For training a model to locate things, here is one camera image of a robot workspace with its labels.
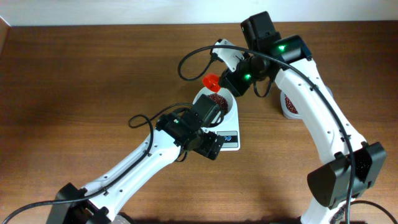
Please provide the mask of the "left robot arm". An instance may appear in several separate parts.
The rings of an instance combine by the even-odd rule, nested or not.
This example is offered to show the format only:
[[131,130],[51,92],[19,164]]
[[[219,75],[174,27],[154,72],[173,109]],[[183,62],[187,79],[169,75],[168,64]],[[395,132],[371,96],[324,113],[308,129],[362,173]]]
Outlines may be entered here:
[[150,134],[103,176],[81,189],[67,184],[56,195],[65,204],[53,205],[47,223],[112,223],[125,203],[158,171],[178,157],[195,151],[217,158],[224,138],[205,132],[224,120],[224,110],[206,95],[193,105],[162,114]]

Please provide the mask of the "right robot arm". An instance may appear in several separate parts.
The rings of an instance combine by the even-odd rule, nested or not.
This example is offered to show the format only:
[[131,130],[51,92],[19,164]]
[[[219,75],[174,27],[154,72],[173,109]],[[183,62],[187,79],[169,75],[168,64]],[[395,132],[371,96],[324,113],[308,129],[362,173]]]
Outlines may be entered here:
[[267,12],[241,23],[247,48],[227,40],[215,44],[214,53],[227,69],[219,85],[234,96],[268,80],[292,102],[317,147],[322,166],[307,176],[312,193],[300,223],[336,223],[349,217],[358,197],[371,188],[384,164],[381,143],[369,144],[352,127],[323,83],[303,39],[283,38]]

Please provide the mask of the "orange plastic measuring scoop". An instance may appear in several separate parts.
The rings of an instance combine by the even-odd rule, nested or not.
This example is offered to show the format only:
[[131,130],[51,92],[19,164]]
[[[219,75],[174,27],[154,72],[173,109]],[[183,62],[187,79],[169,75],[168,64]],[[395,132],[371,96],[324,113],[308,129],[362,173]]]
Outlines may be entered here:
[[212,91],[213,93],[217,93],[220,91],[221,87],[219,85],[219,76],[214,73],[208,73],[204,76],[202,83],[203,85]]

